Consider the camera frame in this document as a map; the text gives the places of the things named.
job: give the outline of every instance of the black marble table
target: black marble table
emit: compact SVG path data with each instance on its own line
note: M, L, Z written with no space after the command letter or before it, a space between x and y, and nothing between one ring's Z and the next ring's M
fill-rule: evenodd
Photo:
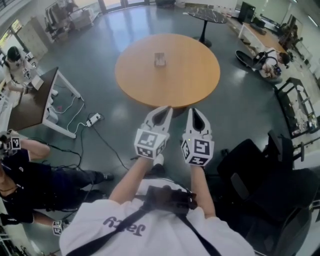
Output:
M199 42L203 43L208 48L211 47L212 43L205 38L207 23L212 22L212 23L224 24L224 23L227 23L228 21L224 15L209 8L194 7L190 11L188 11L188 14L191 15L192 17L195 17L197 19L204 21L201 36L200 37L196 36L194 37L194 39L199 40Z

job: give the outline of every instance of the white power strip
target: white power strip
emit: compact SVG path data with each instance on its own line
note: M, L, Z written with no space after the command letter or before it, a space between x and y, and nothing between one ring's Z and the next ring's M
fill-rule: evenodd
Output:
M90 120L86 121L86 126L91 127L93 126L97 121L101 119L101 115L96 113L93 117L90 118Z

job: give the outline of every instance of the fluorescent light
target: fluorescent light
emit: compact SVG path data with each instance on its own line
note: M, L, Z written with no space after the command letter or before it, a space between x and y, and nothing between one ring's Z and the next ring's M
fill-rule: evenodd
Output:
M313 22L314 25L316 25L317 27L319 27L318 24L317 24L309 15L308 15L308 17L309 17L309 19Z

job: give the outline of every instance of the gray floor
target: gray floor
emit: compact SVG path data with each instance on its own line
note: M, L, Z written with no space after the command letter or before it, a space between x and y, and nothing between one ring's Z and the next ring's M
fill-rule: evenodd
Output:
M103 114L105 120L96 123L96 129L119 153L125 165L131 166L133 162L130 158L135 156L135 134L150 108L128 98L118 87L114 75L118 56L131 43L148 35L176 33L194 37L200 36L202 28L203 21L184 15L181 10L142 6L98 17L93 27L75 32L68 41L55 45L41 60L40 67L48 71L59 66L85 100L85 109L70 126L71 131L79 122L85 121L89 113ZM193 107L202 111L211 123L215 148L210 172L214 173L221 161L220 150L233 149L247 138L263 149L270 129L284 136L288 136L288 129L272 87L236 60L235 51L246 51L246 48L232 30L226 24L209 22L206 37L212 42L211 50L219 61L221 77L214 92ZM58 86L56 89L60 94L54 105L65 109L72 96L68 90ZM82 102L76 100L72 109L60 115L59 124L66 127L81 105ZM186 112L172 120L171 139L164 157L169 175L189 186L190 173L179 149L186 121ZM31 128L22 133L28 137L39 137L63 149L81 152L80 131L75 140L44 127ZM112 171L115 174L115 182L99 185L109 193L126 170L92 128L86 128L83 132L83 148L83 169ZM53 149L48 161L57 166L78 163L78 158ZM54 212L51 215L59 219L64 213ZM49 228L33 224L25 225L25 229L29 238L45 253L58 248L58 239L51 235Z

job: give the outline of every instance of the black t-shirt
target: black t-shirt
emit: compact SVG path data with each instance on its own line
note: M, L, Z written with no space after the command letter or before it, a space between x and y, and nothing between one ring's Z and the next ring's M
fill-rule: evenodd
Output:
M71 187L64 171L52 171L49 165L30 162L25 149L2 160L2 168L17 189L2 200L8 214L20 222L32 223L34 209L61 210L62 198Z

